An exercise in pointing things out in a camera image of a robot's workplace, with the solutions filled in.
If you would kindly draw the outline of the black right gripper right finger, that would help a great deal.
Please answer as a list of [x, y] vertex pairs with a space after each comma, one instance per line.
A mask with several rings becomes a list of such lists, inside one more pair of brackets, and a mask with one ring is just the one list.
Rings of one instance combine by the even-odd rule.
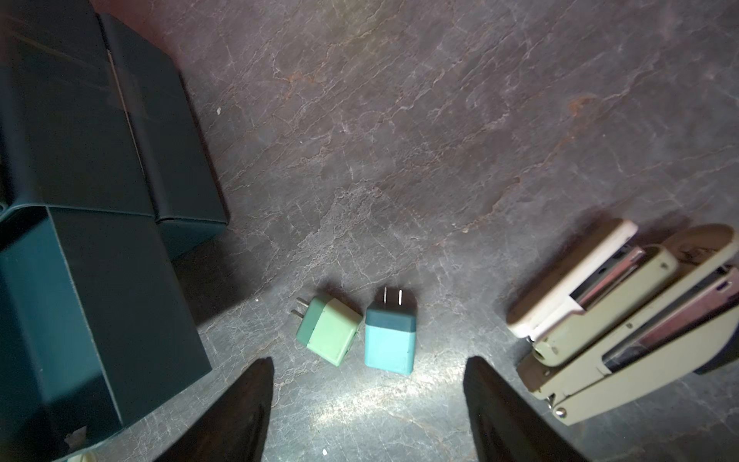
[[480, 356], [467, 360], [464, 394], [480, 461], [583, 461]]

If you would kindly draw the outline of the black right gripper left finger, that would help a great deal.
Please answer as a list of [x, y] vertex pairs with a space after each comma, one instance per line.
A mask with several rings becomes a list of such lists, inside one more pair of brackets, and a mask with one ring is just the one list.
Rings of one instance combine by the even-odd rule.
[[271, 404], [274, 365], [254, 361], [159, 461], [260, 461]]

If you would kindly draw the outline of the cyan blue plug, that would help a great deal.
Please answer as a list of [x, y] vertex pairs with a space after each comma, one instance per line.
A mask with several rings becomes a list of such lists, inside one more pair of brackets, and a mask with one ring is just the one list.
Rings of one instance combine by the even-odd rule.
[[406, 290], [377, 292], [365, 312], [365, 365], [399, 375], [411, 375], [415, 364], [418, 308]]

